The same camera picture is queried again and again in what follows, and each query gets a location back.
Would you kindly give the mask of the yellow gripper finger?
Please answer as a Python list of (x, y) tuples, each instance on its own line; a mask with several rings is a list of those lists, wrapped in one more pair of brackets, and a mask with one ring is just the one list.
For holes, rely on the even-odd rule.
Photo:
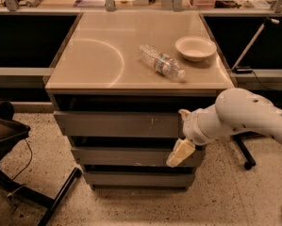
[(178, 113), (180, 114), (182, 121), (187, 121), (191, 117), (191, 113), (187, 109), (179, 109)]
[(189, 141), (187, 138), (181, 139), (179, 138), (172, 150), (169, 154), (168, 159), (166, 161), (166, 165), (174, 168), (177, 167), (180, 163), (182, 163), (187, 157), (195, 152), (195, 144)]

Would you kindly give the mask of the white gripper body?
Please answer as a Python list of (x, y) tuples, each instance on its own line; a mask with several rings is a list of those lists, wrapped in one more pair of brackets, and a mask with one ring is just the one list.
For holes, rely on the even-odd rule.
[(207, 133), (207, 124), (213, 121), (214, 116), (214, 108), (199, 108), (192, 111), (191, 117), (183, 121), (182, 132), (185, 138), (199, 146), (213, 141), (214, 138)]

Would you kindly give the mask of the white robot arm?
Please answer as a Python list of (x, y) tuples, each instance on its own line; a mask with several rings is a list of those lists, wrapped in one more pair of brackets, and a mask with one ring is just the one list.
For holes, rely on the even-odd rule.
[(249, 90), (226, 89), (215, 104), (190, 112), (180, 109), (184, 139), (179, 138), (166, 164), (177, 167), (195, 152), (195, 146), (209, 144), (218, 137), (255, 132), (282, 144), (282, 109)]

